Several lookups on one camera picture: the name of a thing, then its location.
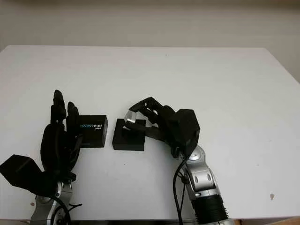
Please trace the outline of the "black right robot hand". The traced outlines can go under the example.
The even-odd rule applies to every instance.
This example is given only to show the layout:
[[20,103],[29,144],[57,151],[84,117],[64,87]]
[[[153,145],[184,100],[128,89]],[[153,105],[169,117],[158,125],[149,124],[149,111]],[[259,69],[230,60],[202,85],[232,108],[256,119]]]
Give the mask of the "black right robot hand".
[[[156,124],[157,126],[147,127],[137,124],[136,116],[138,112],[147,117],[151,124]],[[180,155],[180,145],[175,141],[169,121],[174,114],[175,111],[171,107],[167,105],[163,106],[153,97],[148,97],[129,108],[124,117],[123,127],[165,142],[171,148],[171,155],[174,158],[178,158]]]

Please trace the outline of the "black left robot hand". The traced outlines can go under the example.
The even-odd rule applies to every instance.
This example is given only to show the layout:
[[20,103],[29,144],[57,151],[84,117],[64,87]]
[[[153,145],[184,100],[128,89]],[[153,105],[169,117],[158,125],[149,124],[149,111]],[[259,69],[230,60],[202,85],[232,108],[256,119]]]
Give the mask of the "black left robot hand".
[[78,160],[83,135],[79,111],[73,102],[65,102],[61,91],[55,90],[51,105],[50,124],[43,133],[41,160],[45,171],[75,179],[72,170]]

